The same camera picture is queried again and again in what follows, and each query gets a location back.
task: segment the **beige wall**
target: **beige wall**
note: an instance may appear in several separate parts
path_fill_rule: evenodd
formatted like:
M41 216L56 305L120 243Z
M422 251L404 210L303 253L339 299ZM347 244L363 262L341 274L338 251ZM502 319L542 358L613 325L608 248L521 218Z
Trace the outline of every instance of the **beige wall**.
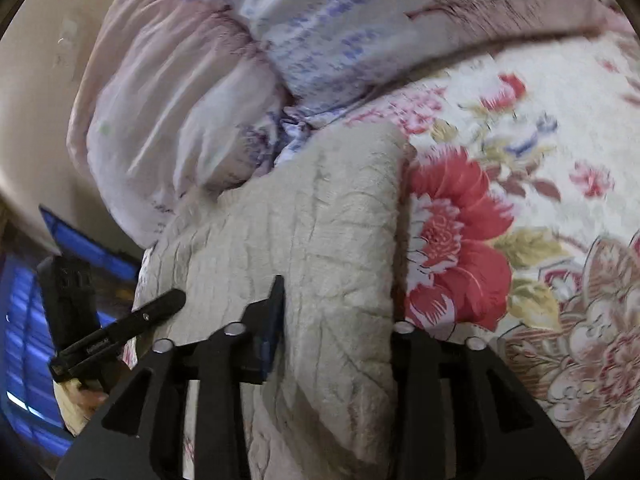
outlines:
M44 204L114 250L141 251L117 227L100 195L76 173L66 129L86 59L113 0L26 0L0 40L0 195L17 224L52 244ZM54 68L65 16L81 16L84 41L73 80Z

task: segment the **white quilted blanket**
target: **white quilted blanket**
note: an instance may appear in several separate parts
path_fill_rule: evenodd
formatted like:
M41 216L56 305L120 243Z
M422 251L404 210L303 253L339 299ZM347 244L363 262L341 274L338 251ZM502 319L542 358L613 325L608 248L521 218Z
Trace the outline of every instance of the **white quilted blanket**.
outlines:
M265 385L242 391L254 479L386 473L404 140L391 124L341 130L217 202L191 196L148 254L138 287L138 305L174 286L187 291L183 310L154 334L185 344L238 320L275 274L285 277L284 352Z

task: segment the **screw head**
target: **screw head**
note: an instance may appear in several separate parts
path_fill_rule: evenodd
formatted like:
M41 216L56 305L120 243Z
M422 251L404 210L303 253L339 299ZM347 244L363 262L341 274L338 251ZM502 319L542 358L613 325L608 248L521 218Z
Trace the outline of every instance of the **screw head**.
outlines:
M479 337L469 337L465 341L466 347L470 350L484 350L486 348L486 343L480 339Z
M242 335L244 332L246 332L246 327L239 321L236 321L235 323L229 323L227 326L225 326L225 334L229 336Z
M415 330L415 326L408 321L398 321L394 325L394 332L399 334L410 334Z
M157 354L164 354L166 352L169 352L170 350L173 350L174 346L175 343L170 339L158 339L154 342L154 345L151 347L151 349Z

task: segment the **wrinkled fabric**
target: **wrinkled fabric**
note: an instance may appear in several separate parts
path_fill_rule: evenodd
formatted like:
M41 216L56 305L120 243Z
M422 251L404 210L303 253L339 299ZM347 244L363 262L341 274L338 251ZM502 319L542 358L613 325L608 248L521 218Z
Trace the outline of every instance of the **wrinkled fabric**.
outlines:
M391 124L326 131L295 160L217 202L190 194L146 256L135 305L172 287L186 291L184 308L153 334L177 344L240 319L267 297L274 275L284 277L274 371L263 386L242 386L253 479L386 478L403 147ZM192 430L186 472L198 445Z
M491 345L590 475L640 406L638 40L476 57L346 123L387 121L417 152L398 237L402 316Z
M227 1L298 99L298 112L315 122L429 58L606 21L598 0Z
M115 0L82 78L67 145L122 229L149 247L193 186L270 161L284 89L223 0Z

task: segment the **black clamp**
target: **black clamp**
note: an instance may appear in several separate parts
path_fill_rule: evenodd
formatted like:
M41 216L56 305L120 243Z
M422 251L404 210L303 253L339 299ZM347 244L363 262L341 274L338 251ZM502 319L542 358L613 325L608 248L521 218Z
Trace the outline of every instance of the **black clamp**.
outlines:
M480 338L441 342L401 321L392 365L398 412L390 478L584 480L558 429Z
M270 373L284 305L284 279L276 276L266 300L208 339L178 347L156 341L89 421L56 478L181 479L188 382L199 380L195 478L250 479L239 388L262 384Z
M57 383L72 378L99 380L104 363L115 359L128 340L169 319L185 302L185 293L172 288L127 317L114 321L60 350L49 361L53 380Z

